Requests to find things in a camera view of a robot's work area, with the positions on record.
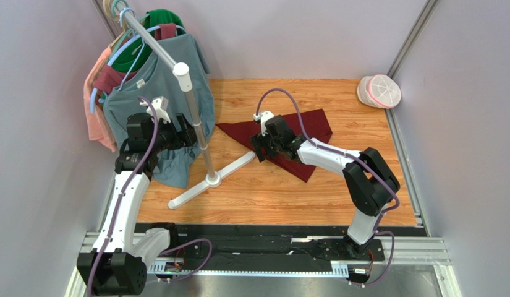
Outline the dark red cloth napkin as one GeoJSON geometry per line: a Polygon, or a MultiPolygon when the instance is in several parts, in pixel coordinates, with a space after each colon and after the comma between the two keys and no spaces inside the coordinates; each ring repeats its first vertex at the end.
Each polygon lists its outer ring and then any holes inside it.
{"type": "MultiPolygon", "coordinates": [[[[307,134],[311,138],[316,138],[324,143],[328,143],[333,132],[324,110],[317,109],[306,111],[301,115],[307,134]]],[[[296,134],[300,134],[302,132],[298,116],[295,113],[285,114],[283,118],[296,134]]],[[[250,138],[257,135],[261,130],[260,125],[253,121],[218,123],[217,126],[229,137],[250,150],[254,150],[253,145],[250,143],[250,138]]],[[[281,155],[273,159],[270,158],[268,161],[286,170],[290,174],[293,174],[305,183],[310,179],[316,168],[313,165],[303,165],[293,161],[288,161],[281,155]]]]}

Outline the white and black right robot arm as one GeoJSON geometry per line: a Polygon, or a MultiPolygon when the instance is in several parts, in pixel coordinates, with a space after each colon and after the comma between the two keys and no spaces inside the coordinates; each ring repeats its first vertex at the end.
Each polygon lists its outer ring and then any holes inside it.
{"type": "Polygon", "coordinates": [[[389,204],[396,199],[400,184],[379,151],[346,150],[328,145],[306,133],[297,135],[282,116],[269,111],[255,114],[261,131],[250,138],[260,161],[277,156],[312,165],[344,178],[356,211],[340,250],[357,258],[367,253],[389,204]]]}

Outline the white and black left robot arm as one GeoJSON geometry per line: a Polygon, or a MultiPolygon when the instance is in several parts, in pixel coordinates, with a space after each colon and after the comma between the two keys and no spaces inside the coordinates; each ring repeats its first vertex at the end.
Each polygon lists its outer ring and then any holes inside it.
{"type": "Polygon", "coordinates": [[[80,253],[77,270],[87,285],[87,296],[142,293],[147,268],[170,245],[173,225],[149,229],[137,243],[134,231],[140,204],[165,150],[190,147],[195,129],[182,113],[167,116],[136,113],[127,118],[127,138],[115,161],[113,197],[91,251],[80,253]]]}

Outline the silver and white clothes rack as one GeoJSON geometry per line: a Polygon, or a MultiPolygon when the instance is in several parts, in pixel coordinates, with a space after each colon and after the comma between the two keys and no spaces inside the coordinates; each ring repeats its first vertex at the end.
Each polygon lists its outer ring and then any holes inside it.
{"type": "Polygon", "coordinates": [[[249,164],[254,159],[255,154],[253,152],[247,152],[245,155],[228,164],[223,169],[219,171],[214,170],[210,150],[208,149],[208,142],[205,138],[202,121],[197,110],[196,99],[193,95],[193,85],[190,78],[189,66],[184,62],[175,61],[169,55],[169,53],[155,40],[155,38],[148,33],[147,29],[145,29],[143,25],[132,15],[130,7],[125,1],[107,1],[107,3],[109,5],[110,14],[113,17],[115,15],[119,15],[122,18],[120,21],[121,25],[124,22],[127,22],[128,27],[136,31],[136,36],[140,37],[146,44],[148,44],[156,53],[158,58],[162,60],[162,62],[164,62],[170,70],[172,70],[172,74],[176,77],[179,88],[185,96],[185,100],[193,120],[193,127],[195,128],[198,146],[202,151],[203,160],[206,165],[207,174],[202,182],[191,187],[168,202],[168,207],[170,209],[178,209],[206,190],[220,186],[224,178],[249,164]]]}

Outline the pink t-shirt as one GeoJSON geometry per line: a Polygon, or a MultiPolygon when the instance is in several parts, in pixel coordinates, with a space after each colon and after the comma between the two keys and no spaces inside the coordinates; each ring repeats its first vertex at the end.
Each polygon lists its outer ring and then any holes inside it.
{"type": "Polygon", "coordinates": [[[93,84],[103,66],[107,64],[111,53],[112,49],[109,46],[104,49],[87,75],[83,85],[83,104],[87,121],[88,139],[93,142],[99,142],[110,151],[115,152],[117,149],[116,141],[100,105],[95,103],[94,113],[92,113],[90,109],[93,84]]]}

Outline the dark red t-shirt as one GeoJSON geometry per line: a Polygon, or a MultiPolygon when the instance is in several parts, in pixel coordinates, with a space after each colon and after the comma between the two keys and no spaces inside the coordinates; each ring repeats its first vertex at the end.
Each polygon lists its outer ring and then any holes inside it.
{"type": "Polygon", "coordinates": [[[109,95],[114,87],[119,87],[125,80],[133,78],[152,53],[152,49],[142,43],[141,38],[133,42],[127,41],[124,45],[128,47],[117,57],[122,61],[104,65],[94,79],[93,88],[97,89],[98,93],[109,95]]]}

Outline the light blue clothes hanger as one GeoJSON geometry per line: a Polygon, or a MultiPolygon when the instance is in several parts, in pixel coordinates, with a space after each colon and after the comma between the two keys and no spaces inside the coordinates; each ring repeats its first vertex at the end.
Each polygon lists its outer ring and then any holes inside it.
{"type": "MultiPolygon", "coordinates": [[[[139,17],[137,20],[142,24],[143,19],[145,18],[145,15],[139,17]]],[[[112,49],[112,53],[108,59],[107,64],[111,65],[115,59],[120,55],[121,51],[128,47],[128,45],[124,45],[125,42],[130,41],[133,42],[137,38],[136,31],[128,27],[127,23],[124,22],[124,31],[122,35],[120,35],[114,43],[109,45],[109,47],[112,49]]],[[[159,29],[159,27],[152,27],[152,28],[146,28],[148,30],[148,33],[159,29]]],[[[94,105],[95,103],[99,104],[100,106],[103,104],[103,100],[107,97],[104,93],[98,93],[97,89],[93,88],[93,91],[91,93],[91,100],[90,100],[90,109],[91,112],[94,113],[94,105]]]]}

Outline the green t-shirt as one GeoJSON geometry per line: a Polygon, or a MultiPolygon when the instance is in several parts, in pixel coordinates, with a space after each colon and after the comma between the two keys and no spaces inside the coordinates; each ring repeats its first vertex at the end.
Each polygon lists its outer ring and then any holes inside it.
{"type": "MultiPolygon", "coordinates": [[[[181,18],[167,9],[148,11],[142,25],[145,28],[159,27],[159,29],[150,32],[150,35],[154,36],[156,40],[178,37],[187,33],[181,18]]],[[[123,73],[129,71],[135,72],[144,65],[153,52],[149,45],[142,42],[141,38],[132,43],[127,43],[129,44],[128,47],[122,50],[120,55],[111,64],[115,71],[123,73]]]]}

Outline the white and pink mesh bag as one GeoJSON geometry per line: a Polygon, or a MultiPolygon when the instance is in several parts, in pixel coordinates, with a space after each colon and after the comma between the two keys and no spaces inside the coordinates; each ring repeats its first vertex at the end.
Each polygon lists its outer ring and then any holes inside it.
{"type": "Polygon", "coordinates": [[[357,96],[364,105],[391,109],[401,101],[402,92],[393,79],[377,74],[361,79],[357,86],[357,96]]]}

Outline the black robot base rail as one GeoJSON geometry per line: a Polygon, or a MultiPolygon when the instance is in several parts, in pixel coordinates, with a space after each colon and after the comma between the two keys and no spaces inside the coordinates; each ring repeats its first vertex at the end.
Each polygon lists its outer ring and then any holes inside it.
{"type": "Polygon", "coordinates": [[[225,272],[269,275],[331,273],[364,282],[353,269],[358,262],[378,263],[387,259],[385,245],[373,239],[365,247],[353,247],[345,226],[284,225],[176,225],[139,223],[138,234],[153,228],[173,237],[166,255],[152,271],[160,278],[175,272],[225,272]]]}

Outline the aluminium frame post right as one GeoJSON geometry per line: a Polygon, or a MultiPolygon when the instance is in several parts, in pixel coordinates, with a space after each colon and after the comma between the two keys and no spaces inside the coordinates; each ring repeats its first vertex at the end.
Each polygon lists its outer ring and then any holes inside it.
{"type": "Polygon", "coordinates": [[[402,64],[408,57],[411,49],[416,44],[420,34],[425,28],[426,24],[430,20],[432,14],[434,13],[436,7],[440,3],[440,0],[427,0],[425,5],[423,6],[420,14],[418,15],[416,21],[414,22],[412,28],[409,31],[406,39],[404,40],[401,48],[399,49],[394,61],[389,68],[387,76],[394,79],[398,72],[400,71],[402,64]]]}

